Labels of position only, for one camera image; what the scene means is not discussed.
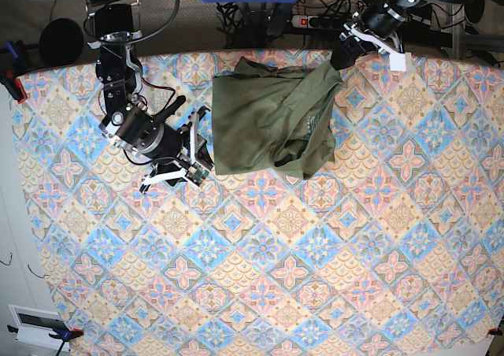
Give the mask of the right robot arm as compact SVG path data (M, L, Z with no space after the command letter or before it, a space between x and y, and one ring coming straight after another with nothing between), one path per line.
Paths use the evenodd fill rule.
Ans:
M186 98L168 87L171 95L167 102L157 112L149 113L148 101L141 93L148 83L135 55L135 44L143 37L134 10L139 0L85 2L87 18L83 29L92 39L91 48L99 51L95 73L103 85L105 116L99 125L102 134L133 165L141 164L137 157L144 157L145 163L151 165L150 173L142 178L142 193L160 182L200 186L213 168L207 141L198 132L209 108L199 108L186 123L172 128L166 121Z

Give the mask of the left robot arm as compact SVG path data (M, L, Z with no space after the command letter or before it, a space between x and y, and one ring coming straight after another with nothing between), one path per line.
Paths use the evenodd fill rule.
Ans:
M472 0L373 0L363 12L356 12L343 25L331 56L331 66L342 70L372 52L386 54L390 70L405 72L409 57L403 50L397 29L407 21L410 10L422 3L465 5Z

